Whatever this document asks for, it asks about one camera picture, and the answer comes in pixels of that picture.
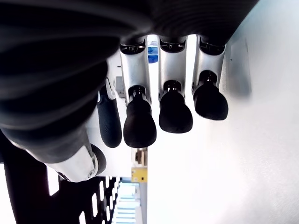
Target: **screw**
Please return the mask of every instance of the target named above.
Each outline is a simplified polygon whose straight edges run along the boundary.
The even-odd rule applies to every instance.
[[[94,169],[93,169],[92,171],[89,172],[89,174],[88,174],[87,177],[90,178],[90,177],[93,175],[93,173],[94,173]]]

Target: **white surface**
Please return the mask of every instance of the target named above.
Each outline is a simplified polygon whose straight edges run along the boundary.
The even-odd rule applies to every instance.
[[[51,167],[47,167],[49,194],[52,196],[59,191],[59,181],[57,172]]]
[[[196,116],[186,89],[192,131],[149,148],[149,224],[299,223],[299,1],[262,0],[224,65],[228,118]]]
[[[79,222],[80,222],[80,224],[86,224],[84,212],[82,212],[81,215],[79,216]]]
[[[16,223],[13,209],[10,205],[3,164],[0,164],[0,223]]]
[[[98,202],[97,202],[97,194],[93,194],[92,196],[92,203],[93,203],[93,217],[96,217],[98,214]]]

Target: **white wall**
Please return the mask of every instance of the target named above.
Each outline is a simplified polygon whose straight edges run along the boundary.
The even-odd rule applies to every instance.
[[[4,164],[0,164],[0,223],[15,224],[5,179]]]
[[[228,43],[228,118],[199,118],[187,95],[192,131],[150,149],[148,223],[298,223],[298,83],[299,1],[262,0]]]

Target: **black rubber fingertip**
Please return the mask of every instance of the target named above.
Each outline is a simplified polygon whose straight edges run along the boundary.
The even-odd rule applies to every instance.
[[[100,102],[97,103],[97,108],[100,134],[103,142],[109,148],[118,147],[121,143],[122,133],[116,99],[109,99],[107,94],[101,95]]]
[[[107,165],[107,161],[106,161],[106,157],[104,155],[104,153],[95,145],[90,144],[92,147],[92,151],[95,154],[95,156],[97,157],[98,160],[98,172],[96,175],[101,174],[105,169],[106,169],[106,165]]]
[[[196,113],[204,118],[225,120],[228,116],[228,102],[214,85],[202,85],[194,93],[193,99]]]
[[[157,130],[151,114],[128,115],[123,128],[123,138],[132,148],[152,145],[156,141]]]
[[[166,93],[160,101],[159,125],[169,133],[186,133],[192,129],[193,118],[178,92]]]

